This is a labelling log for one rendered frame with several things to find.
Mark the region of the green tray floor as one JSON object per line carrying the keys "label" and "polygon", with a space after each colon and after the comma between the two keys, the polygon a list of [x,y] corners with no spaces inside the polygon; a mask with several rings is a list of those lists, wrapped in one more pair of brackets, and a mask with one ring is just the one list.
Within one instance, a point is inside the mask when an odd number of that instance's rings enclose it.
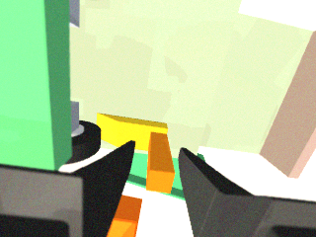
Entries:
{"label": "green tray floor", "polygon": [[[175,173],[176,173],[172,187],[182,190],[183,188],[182,188],[181,179],[180,179],[178,158],[172,158],[172,159],[173,159],[173,164],[174,164]],[[129,174],[146,179],[147,161],[148,161],[148,154],[134,153],[131,170]]]}

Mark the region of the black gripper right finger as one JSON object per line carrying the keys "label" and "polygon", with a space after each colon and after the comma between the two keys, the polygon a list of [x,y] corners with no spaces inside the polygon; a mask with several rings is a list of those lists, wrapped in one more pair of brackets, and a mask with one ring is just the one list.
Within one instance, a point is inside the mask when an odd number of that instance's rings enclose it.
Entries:
{"label": "black gripper right finger", "polygon": [[253,194],[184,147],[178,162],[194,237],[266,237],[281,225],[316,228],[316,200]]}

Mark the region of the green tray rim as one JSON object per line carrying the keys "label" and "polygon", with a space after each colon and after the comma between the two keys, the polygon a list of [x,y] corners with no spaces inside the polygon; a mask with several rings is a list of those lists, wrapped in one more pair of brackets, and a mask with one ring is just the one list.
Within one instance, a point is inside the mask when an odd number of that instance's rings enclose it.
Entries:
{"label": "green tray rim", "polygon": [[[197,157],[199,157],[204,162],[206,162],[205,159],[204,159],[204,156],[202,154],[198,153]],[[138,187],[146,189],[146,179],[145,178],[129,174],[128,179],[127,179],[126,182],[128,184],[135,185],[135,186],[138,186]],[[173,188],[173,187],[171,189],[171,193],[170,194],[166,194],[166,193],[159,193],[159,194],[162,194],[162,195],[165,195],[165,196],[168,196],[168,197],[171,197],[171,198],[177,198],[177,199],[185,201],[183,190],[176,189],[176,188]]]}

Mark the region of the yellow wedge chock with orange handle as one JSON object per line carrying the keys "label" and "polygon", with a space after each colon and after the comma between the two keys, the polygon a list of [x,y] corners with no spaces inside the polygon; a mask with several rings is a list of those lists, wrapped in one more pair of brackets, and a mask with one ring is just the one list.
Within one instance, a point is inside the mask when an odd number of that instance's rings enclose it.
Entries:
{"label": "yellow wedge chock with orange handle", "polygon": [[135,149],[148,151],[146,190],[170,194],[175,168],[165,122],[97,113],[101,139],[120,147],[135,140]]}

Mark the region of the green trolley with black wheels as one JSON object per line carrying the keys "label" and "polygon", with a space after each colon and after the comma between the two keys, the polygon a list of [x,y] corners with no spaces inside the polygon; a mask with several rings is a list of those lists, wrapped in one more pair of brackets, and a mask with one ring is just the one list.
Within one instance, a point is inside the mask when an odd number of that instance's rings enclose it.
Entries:
{"label": "green trolley with black wheels", "polygon": [[0,163],[59,171],[100,150],[70,101],[70,27],[80,0],[0,0]]}

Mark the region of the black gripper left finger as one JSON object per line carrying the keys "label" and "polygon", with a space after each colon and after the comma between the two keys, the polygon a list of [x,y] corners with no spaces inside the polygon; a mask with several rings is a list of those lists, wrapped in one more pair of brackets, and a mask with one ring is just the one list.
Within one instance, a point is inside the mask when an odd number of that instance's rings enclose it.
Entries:
{"label": "black gripper left finger", "polygon": [[0,163],[0,214],[62,220],[69,237],[107,237],[135,140],[72,172]]}

